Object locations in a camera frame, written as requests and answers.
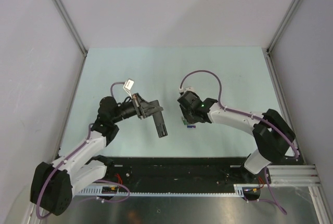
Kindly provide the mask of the black remote control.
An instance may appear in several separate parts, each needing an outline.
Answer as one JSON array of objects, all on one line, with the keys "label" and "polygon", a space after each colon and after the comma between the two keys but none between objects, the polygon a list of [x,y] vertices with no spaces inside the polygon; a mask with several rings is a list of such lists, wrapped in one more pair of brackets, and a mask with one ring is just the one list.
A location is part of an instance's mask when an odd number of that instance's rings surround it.
[{"label": "black remote control", "polygon": [[164,118],[163,118],[163,114],[162,114],[163,108],[160,106],[158,100],[154,100],[151,103],[156,108],[158,108],[158,111],[152,115],[154,123],[155,123],[156,130],[157,130],[158,137],[159,138],[166,137],[168,135],[168,132],[167,132],[167,128],[166,128]]}]

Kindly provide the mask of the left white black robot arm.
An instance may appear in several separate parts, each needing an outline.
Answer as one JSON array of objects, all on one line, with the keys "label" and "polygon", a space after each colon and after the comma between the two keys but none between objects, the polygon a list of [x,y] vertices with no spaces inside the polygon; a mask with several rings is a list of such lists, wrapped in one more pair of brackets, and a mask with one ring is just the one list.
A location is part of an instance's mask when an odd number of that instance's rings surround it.
[{"label": "left white black robot arm", "polygon": [[138,93],[116,102],[112,96],[102,98],[95,122],[89,124],[88,134],[71,152],[51,163],[41,162],[35,169],[30,190],[30,202],[36,205],[38,219],[44,219],[40,209],[61,215],[73,197],[91,183],[110,182],[115,176],[112,161],[99,155],[119,132],[117,123],[137,116],[140,120],[153,117],[160,138],[167,136],[158,100],[151,102]]}]

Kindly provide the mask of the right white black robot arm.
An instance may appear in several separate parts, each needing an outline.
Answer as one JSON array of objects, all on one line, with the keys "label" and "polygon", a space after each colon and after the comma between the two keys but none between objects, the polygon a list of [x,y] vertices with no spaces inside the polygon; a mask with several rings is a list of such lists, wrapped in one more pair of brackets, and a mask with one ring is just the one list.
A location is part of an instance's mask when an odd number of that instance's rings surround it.
[{"label": "right white black robot arm", "polygon": [[246,183],[254,182],[264,167],[280,162],[288,149],[294,148],[296,135],[276,110],[268,109],[257,115],[222,107],[216,99],[202,101],[190,87],[180,89],[177,102],[189,124],[221,124],[254,137],[257,149],[247,157],[240,170],[240,177]]}]

